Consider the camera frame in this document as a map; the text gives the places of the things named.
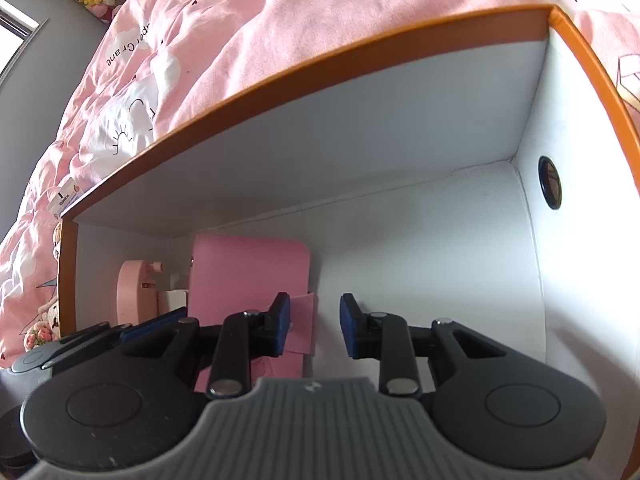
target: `pink folder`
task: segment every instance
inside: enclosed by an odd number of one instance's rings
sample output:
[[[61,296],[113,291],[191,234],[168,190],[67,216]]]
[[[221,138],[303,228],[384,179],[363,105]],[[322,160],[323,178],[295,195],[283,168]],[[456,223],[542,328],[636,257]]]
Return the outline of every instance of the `pink folder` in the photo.
[[[198,234],[193,243],[189,315],[201,325],[222,324],[245,310],[267,310],[278,292],[292,297],[285,353],[252,363],[252,378],[298,378],[304,354],[312,353],[314,295],[308,294],[310,253],[297,241]],[[203,391],[209,370],[198,377]]]

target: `stuffed toy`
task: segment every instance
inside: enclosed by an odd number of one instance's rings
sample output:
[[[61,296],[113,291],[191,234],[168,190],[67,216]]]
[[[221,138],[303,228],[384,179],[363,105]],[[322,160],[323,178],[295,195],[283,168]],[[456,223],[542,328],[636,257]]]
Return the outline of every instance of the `stuffed toy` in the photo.
[[[53,257],[60,259],[60,236],[62,223],[58,222],[53,231]],[[44,345],[49,341],[60,339],[60,318],[58,317],[58,295],[54,294],[51,300],[38,308],[40,320],[37,321],[24,336],[24,349],[29,351],[36,346]]]

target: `label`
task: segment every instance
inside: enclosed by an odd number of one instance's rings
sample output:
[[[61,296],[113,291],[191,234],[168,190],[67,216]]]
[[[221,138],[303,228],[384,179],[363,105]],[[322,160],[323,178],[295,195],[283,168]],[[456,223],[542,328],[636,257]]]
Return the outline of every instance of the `label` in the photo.
[[[72,178],[68,179],[49,202],[47,211],[53,215],[53,218],[60,220],[60,215],[78,198],[78,193],[80,193],[78,184]]]

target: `blue gripper pad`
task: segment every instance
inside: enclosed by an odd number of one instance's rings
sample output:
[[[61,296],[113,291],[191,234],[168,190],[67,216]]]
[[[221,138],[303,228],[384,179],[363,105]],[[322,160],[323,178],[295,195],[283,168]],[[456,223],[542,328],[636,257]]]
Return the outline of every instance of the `blue gripper pad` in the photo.
[[[132,326],[131,328],[127,328],[120,334],[120,343],[126,343],[129,341],[133,341],[143,335],[152,332],[169,323],[173,323],[174,321],[178,321],[181,317],[187,316],[187,308],[182,306],[177,308],[176,310],[172,310],[167,314],[162,314],[162,316],[155,317],[150,319],[149,321],[145,321],[136,326]]]
[[[343,294],[340,297],[340,328],[342,329],[344,344],[347,347],[347,354],[351,359],[356,359],[358,354],[356,344],[356,323],[344,296],[345,295]]]
[[[287,333],[289,333],[289,325],[291,322],[291,299],[287,296],[287,299],[282,305],[280,316],[278,317],[278,327],[276,329],[276,355],[282,355],[284,352],[284,343],[287,340]]]

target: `pink object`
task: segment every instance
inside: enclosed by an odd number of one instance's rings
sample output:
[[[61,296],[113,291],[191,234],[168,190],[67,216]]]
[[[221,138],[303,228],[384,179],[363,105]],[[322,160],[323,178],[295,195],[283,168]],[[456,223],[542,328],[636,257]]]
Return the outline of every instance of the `pink object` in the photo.
[[[244,310],[267,310],[278,292],[304,295],[291,301],[292,330],[285,354],[252,363],[252,378],[301,377],[302,353],[310,353],[314,295],[307,294],[310,253],[304,244],[269,238],[198,234],[193,243],[189,286],[189,315],[202,325],[221,324],[226,316]],[[292,332],[297,331],[292,342]],[[197,391],[206,386],[203,370]]]
[[[624,99],[640,126],[640,75],[618,69],[625,56],[640,54],[640,0],[127,0],[115,7],[0,246],[0,366],[23,352],[26,330],[50,300],[50,290],[37,288],[58,265],[50,245],[57,222],[46,208],[68,174],[85,192],[222,99],[331,49],[438,16],[540,1],[575,17],[611,79],[628,89]],[[117,148],[114,124],[127,133]]]
[[[97,18],[101,18],[107,13],[107,10],[109,10],[109,7],[107,7],[105,4],[98,4],[94,6],[88,6],[86,10],[88,10]]]
[[[300,242],[202,233],[195,237],[192,257],[189,315],[201,324],[265,310],[279,292],[308,292],[310,253]]]
[[[54,335],[49,323],[38,321],[27,330],[27,334],[24,336],[24,349],[33,350],[36,346],[44,345],[53,339]]]
[[[127,260],[120,267],[116,311],[118,324],[137,325],[158,316],[156,281],[151,277],[162,272],[161,262]]]
[[[310,355],[314,352],[314,317],[316,295],[291,298],[291,324],[284,349],[288,352]]]

